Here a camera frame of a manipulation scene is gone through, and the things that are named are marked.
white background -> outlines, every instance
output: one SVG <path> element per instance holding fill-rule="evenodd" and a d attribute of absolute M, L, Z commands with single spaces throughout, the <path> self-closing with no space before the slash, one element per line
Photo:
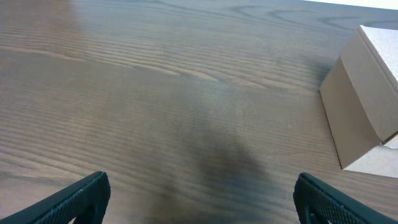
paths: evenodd
<path fill-rule="evenodd" d="M 397 9 L 397 0 L 306 0 L 306 1 L 317 1 L 327 2 L 335 4 L 347 4 L 352 6 L 366 6 L 366 7 L 378 7 L 382 9 Z"/>

white box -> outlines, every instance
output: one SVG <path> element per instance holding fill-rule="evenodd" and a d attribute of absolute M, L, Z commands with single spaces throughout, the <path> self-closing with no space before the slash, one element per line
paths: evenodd
<path fill-rule="evenodd" d="M 320 87 L 341 168 L 398 178 L 398 30 L 361 26 Z"/>

